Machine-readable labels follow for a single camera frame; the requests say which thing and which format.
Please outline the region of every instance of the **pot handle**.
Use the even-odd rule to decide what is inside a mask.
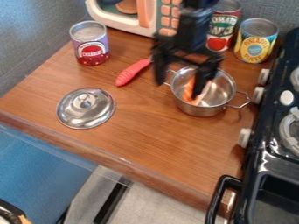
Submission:
[[[166,73],[174,73],[175,74],[176,71],[169,69],[169,70],[166,71]],[[167,81],[165,81],[163,84],[166,85],[166,86],[170,86],[170,83],[168,83]]]
[[[249,98],[249,95],[248,93],[246,92],[242,92],[242,91],[237,91],[236,92],[237,94],[241,94],[241,95],[244,95],[246,97],[246,102],[244,102],[242,105],[240,106],[235,106],[235,105],[230,105],[230,104],[227,104],[227,107],[231,107],[231,108],[234,108],[234,109],[242,109],[244,108],[245,106],[247,106],[250,102],[250,98]]]

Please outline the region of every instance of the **silver pot lid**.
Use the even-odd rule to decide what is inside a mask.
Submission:
[[[90,129],[108,120],[115,112],[112,95],[99,88],[81,88],[59,102],[57,116],[65,126]]]

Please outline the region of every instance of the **black toy stove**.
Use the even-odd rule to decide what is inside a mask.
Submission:
[[[237,194],[231,223],[299,224],[299,28],[291,31],[269,74],[254,91],[261,110],[252,130],[243,129],[244,178],[220,178],[206,215],[215,222],[225,189]]]

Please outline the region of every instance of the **red can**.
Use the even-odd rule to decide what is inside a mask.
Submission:
[[[227,50],[233,41],[233,33],[240,17],[240,2],[220,0],[213,8],[214,13],[206,38],[206,47],[214,52]]]
[[[70,29],[77,61],[85,66],[98,66],[109,57],[107,28],[95,21],[84,21]]]

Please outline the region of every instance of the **wooden countertop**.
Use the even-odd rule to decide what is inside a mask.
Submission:
[[[167,86],[154,83],[145,69],[125,87],[116,87],[121,70],[150,55],[152,41],[108,30],[111,58],[100,66],[77,64],[68,43],[0,101],[0,120],[206,209],[218,178],[240,175],[243,150],[236,145],[241,128],[252,126],[257,107],[228,108],[210,118],[181,112]],[[223,68],[238,89],[252,95],[260,70],[226,53]],[[103,88],[116,99],[115,114],[93,129],[69,129],[56,117],[56,106],[78,88]],[[242,96],[233,103],[241,104]]]

